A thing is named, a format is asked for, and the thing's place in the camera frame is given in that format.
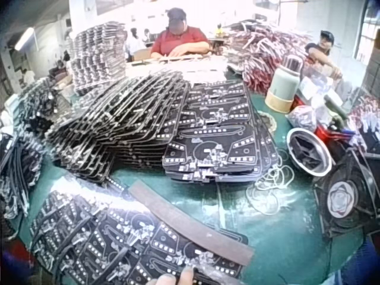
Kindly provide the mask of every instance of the thermos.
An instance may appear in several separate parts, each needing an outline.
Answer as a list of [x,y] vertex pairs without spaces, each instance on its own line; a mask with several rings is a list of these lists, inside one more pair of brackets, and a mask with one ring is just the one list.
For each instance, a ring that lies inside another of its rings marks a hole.
[[280,113],[289,113],[300,83],[303,61],[296,55],[288,55],[276,69],[265,104]]

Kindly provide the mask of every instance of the metal bottle lid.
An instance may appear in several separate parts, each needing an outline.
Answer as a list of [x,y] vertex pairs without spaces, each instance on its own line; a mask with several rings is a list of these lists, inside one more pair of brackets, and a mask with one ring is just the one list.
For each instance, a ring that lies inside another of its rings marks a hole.
[[303,61],[299,56],[287,55],[282,63],[283,67],[286,67],[294,72],[300,72],[302,69]]

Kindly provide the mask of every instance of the brown strip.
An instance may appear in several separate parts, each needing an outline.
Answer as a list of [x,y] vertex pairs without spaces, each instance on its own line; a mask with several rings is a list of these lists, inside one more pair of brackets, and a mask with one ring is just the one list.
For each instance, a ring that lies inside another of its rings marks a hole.
[[191,218],[162,198],[141,181],[136,181],[128,191],[155,216],[204,249],[240,265],[247,266],[254,255],[248,245],[237,242]]

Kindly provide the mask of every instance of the green tablecloth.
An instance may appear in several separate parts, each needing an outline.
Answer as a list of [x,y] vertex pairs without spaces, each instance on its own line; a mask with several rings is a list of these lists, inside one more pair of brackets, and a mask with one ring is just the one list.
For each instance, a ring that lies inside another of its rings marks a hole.
[[[291,128],[284,115],[271,111],[262,96],[252,95],[258,110],[276,119],[274,140],[286,149],[286,135]],[[247,235],[255,255],[242,273],[247,284],[321,284],[330,272],[339,269],[363,242],[362,230],[326,240],[316,207],[311,178],[295,172],[287,189],[275,190],[281,210],[274,216],[255,211],[246,198],[246,185],[214,183],[200,185],[170,180],[162,172],[119,169],[112,177],[126,185],[142,180],[165,199],[193,218],[216,228]],[[46,159],[40,179],[30,195],[29,217],[23,222],[20,238],[29,245],[31,221],[42,206],[54,181],[66,174]]]

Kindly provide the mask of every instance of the fan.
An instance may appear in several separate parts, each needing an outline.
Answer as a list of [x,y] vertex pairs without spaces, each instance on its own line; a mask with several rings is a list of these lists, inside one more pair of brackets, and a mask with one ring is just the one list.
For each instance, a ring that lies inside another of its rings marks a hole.
[[348,149],[346,155],[314,184],[322,232],[347,233],[380,217],[380,194],[365,159]]

